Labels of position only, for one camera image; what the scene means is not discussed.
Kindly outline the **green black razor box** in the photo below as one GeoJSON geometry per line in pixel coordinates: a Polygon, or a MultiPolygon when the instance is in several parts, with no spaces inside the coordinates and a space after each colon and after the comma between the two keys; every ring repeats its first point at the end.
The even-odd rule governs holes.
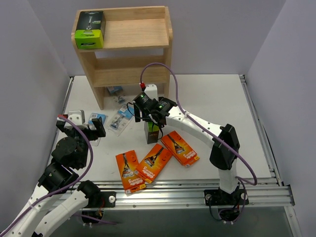
{"type": "Polygon", "coordinates": [[[153,122],[145,122],[144,131],[147,144],[157,143],[159,138],[159,127],[153,122]]]}
{"type": "Polygon", "coordinates": [[[105,25],[103,11],[81,11],[74,36],[78,49],[103,48],[105,25]]]}

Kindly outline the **second left white arm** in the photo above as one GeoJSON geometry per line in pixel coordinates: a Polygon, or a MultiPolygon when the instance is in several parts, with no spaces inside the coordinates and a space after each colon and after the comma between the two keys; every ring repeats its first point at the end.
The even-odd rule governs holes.
{"type": "Polygon", "coordinates": [[[86,171],[90,169],[94,158],[90,142],[106,136],[101,117],[93,118],[92,123],[94,129],[91,129],[79,115],[58,117],[56,126],[66,134],[66,137],[57,142],[51,153],[51,163],[39,179],[39,187],[48,190],[43,201],[55,203],[58,195],[63,195],[75,184],[79,186],[60,205],[45,213],[34,229],[33,236],[48,237],[80,209],[99,206],[103,201],[97,185],[90,180],[82,181],[83,176],[75,172],[82,168],[86,171]]]}

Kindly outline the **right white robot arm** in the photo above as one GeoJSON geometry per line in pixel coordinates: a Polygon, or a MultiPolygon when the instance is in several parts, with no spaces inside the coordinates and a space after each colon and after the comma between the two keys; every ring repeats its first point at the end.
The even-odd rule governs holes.
{"type": "Polygon", "coordinates": [[[179,102],[162,97],[159,101],[141,92],[133,99],[136,121],[152,121],[159,127],[178,128],[196,137],[211,148],[210,162],[218,169],[219,188],[232,194],[237,186],[236,158],[240,148],[235,128],[203,120],[184,110],[179,102]]]}

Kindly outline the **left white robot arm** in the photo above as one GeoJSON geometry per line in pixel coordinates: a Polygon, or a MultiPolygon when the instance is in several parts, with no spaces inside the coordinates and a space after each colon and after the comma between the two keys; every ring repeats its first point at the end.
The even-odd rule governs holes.
{"type": "Polygon", "coordinates": [[[74,172],[90,169],[90,142],[106,136],[101,117],[93,118],[92,123],[94,129],[84,122],[82,111],[58,116],[56,126],[66,137],[58,141],[51,163],[19,215],[1,232],[2,237],[49,237],[80,209],[105,203],[100,189],[74,172]]]}

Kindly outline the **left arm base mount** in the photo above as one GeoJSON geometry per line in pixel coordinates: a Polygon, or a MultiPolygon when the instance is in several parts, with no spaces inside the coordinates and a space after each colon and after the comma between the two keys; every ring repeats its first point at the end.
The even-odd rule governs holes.
{"type": "Polygon", "coordinates": [[[83,192],[88,199],[85,208],[113,208],[116,205],[116,192],[101,191],[92,181],[81,182],[76,190],[83,192]]]}

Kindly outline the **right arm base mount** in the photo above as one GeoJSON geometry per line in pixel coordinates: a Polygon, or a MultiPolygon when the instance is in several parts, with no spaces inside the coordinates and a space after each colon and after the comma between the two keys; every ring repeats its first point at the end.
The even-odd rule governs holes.
{"type": "Polygon", "coordinates": [[[208,206],[234,206],[242,205],[245,199],[245,205],[249,204],[249,199],[244,195],[244,189],[237,188],[231,194],[221,190],[221,189],[212,189],[204,190],[204,199],[205,204],[208,206]]]}

